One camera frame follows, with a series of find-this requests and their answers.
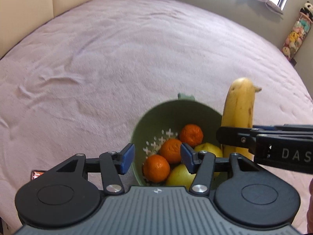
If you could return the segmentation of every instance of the tangerine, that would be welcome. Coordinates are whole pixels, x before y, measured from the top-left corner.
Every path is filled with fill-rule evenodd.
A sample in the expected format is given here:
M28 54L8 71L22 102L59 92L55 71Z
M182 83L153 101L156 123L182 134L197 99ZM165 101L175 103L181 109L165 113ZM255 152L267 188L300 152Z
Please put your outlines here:
M159 183L170 174L170 165L164 157L152 155L143 164L143 174L149 181Z
M169 164L180 163L182 157L180 156L180 145L182 142L178 139L168 139L161 146L159 154L163 156Z
M203 140L203 132L197 125L186 125L179 134L179 139L191 147L196 147Z

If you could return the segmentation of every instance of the bowl handle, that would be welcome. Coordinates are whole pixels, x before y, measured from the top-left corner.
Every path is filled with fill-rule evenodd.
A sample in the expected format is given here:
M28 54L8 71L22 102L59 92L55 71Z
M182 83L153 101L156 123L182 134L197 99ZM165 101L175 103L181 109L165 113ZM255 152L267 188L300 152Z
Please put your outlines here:
M178 93L177 97L179 100L196 100L194 96L188 96L183 93Z

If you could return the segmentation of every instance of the metal screw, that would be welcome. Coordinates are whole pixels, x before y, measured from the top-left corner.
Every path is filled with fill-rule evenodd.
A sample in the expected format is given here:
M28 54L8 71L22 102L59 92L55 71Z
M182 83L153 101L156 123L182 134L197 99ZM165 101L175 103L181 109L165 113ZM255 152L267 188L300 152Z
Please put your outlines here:
M192 190L196 193L204 193L208 190L208 188L203 184L196 184L192 187Z
M119 184L110 184L106 187L106 189L111 193L118 193L122 190L122 187Z

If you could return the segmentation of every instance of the stuffed toy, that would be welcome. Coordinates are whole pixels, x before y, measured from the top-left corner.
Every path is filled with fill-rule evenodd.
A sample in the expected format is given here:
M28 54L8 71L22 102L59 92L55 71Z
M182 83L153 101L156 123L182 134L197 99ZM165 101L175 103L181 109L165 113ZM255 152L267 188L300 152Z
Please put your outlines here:
M295 56L298 49L302 45L311 28L312 21L313 5L310 2L306 2L301 8L299 17L282 48L283 54L289 61Z
M309 1L304 4L304 7L301 8L300 12L307 15L310 20L313 21L313 5Z

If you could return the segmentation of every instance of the logo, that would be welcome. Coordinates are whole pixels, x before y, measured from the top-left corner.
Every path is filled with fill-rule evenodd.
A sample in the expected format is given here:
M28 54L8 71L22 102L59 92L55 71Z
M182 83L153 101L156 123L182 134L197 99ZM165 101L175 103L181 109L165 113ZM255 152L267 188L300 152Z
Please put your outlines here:
M156 194L158 194L158 193L161 193L161 192L163 192L163 191L162 191L161 189L157 188L157 189L154 189L153 192L155 192Z
M301 151L299 150L296 151L289 151L288 148L283 148L282 156L281 158L283 159L292 159L292 161L299 161L299 162L305 162L305 163L310 163L312 157L312 152L311 151Z

